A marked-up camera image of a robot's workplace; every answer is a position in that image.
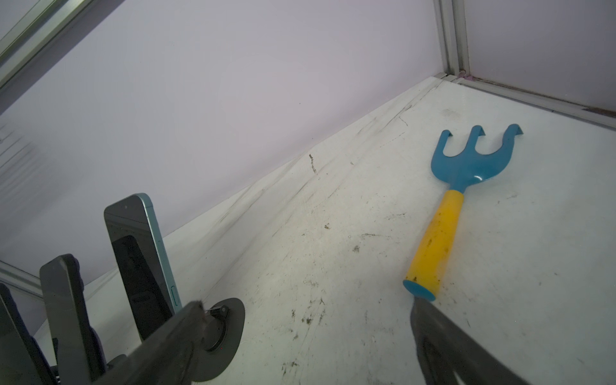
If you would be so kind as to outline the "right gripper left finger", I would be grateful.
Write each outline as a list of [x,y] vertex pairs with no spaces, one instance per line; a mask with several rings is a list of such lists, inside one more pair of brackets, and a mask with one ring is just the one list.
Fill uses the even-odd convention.
[[96,383],[191,384],[205,326],[202,302],[190,302]]

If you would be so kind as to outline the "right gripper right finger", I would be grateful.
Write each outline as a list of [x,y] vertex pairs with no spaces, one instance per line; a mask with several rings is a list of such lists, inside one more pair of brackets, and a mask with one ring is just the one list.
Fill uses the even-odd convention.
[[414,300],[410,324],[427,384],[527,383],[429,301]]

